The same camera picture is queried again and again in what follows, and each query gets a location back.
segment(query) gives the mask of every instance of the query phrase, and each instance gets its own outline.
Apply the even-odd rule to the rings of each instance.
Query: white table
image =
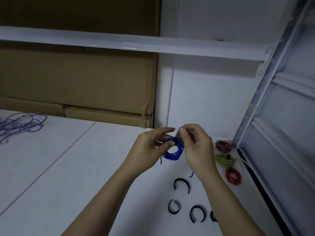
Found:
[[[59,236],[120,166],[137,135],[148,130],[95,123],[0,216],[0,235]],[[230,187],[267,235],[280,235],[267,206],[249,183],[251,178],[238,164],[235,167],[243,181]],[[225,170],[219,170],[224,176]],[[222,235],[209,217],[211,206],[200,181],[190,175],[184,154],[178,161],[163,159],[162,165],[158,161],[132,184],[110,235]],[[180,183],[174,190],[173,182],[179,177],[190,182],[189,195]],[[182,205],[177,215],[167,210],[172,198]],[[195,204],[207,209],[203,223],[190,221],[189,211]],[[194,215],[202,218],[198,210]]]
[[[14,113],[17,112],[0,110],[0,118]],[[0,145],[0,214],[93,123],[48,116],[40,131],[12,136],[8,143]]]

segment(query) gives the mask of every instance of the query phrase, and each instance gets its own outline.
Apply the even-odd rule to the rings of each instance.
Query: yellow wire coil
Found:
[[[233,168],[236,159],[231,156],[228,160],[226,157],[227,154],[225,153],[215,154],[215,161],[222,167]]]

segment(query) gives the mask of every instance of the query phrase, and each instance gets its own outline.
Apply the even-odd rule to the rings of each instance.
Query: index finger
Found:
[[[161,127],[148,131],[148,133],[150,134],[152,140],[155,141],[159,136],[173,131],[175,131],[174,127]]]
[[[187,132],[193,132],[197,140],[200,140],[201,137],[208,137],[208,134],[204,131],[204,129],[198,124],[190,123],[181,126],[180,128],[185,128]]]

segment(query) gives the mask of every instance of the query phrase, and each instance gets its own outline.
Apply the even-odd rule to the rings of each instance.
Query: curled black strap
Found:
[[[206,211],[205,211],[205,210],[203,209],[203,207],[201,207],[201,206],[194,206],[194,207],[192,207],[191,210],[190,210],[189,216],[190,216],[190,219],[191,219],[191,221],[192,221],[193,223],[195,223],[195,221],[194,221],[194,219],[192,218],[192,211],[193,211],[195,208],[198,208],[198,209],[202,210],[202,212],[203,212],[203,219],[202,219],[202,221],[200,221],[200,223],[201,223],[201,222],[203,222],[203,221],[206,219]]]
[[[168,206],[167,206],[167,209],[168,209],[168,211],[169,211],[171,214],[175,215],[175,214],[177,214],[177,213],[179,212],[179,210],[180,210],[180,205],[179,205],[179,203],[177,202],[177,200],[174,200],[175,205],[178,206],[178,211],[175,211],[175,212],[171,211],[171,209],[169,208],[169,205],[170,205],[170,203],[172,202],[172,200],[173,200],[173,199],[171,199],[171,200],[169,201]]]
[[[217,222],[216,218],[215,218],[215,214],[213,213],[213,211],[210,212],[210,218],[213,222]]]
[[[185,182],[185,183],[186,183],[186,185],[188,186],[188,194],[189,194],[189,191],[190,191],[190,186],[189,186],[188,181],[187,181],[187,180],[185,180],[185,179],[183,179],[183,178],[177,178],[177,179],[174,181],[174,189],[176,189],[175,183],[176,183],[177,181],[183,181],[183,182]]]

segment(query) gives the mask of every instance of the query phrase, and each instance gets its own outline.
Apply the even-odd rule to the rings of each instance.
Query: cardboard box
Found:
[[[161,0],[1,0],[0,25],[158,36]]]
[[[17,112],[65,117],[63,105],[57,103],[43,103],[26,99],[0,96],[0,108]]]
[[[65,115],[67,118],[76,118],[83,120],[90,120],[96,122],[114,123],[128,126],[140,127],[141,115],[123,113],[116,111],[107,111],[95,108],[84,108],[77,106],[68,106],[65,108]],[[145,126],[147,128],[153,127],[153,116],[145,116]]]
[[[0,95],[153,113],[157,54],[39,43],[0,43]]]

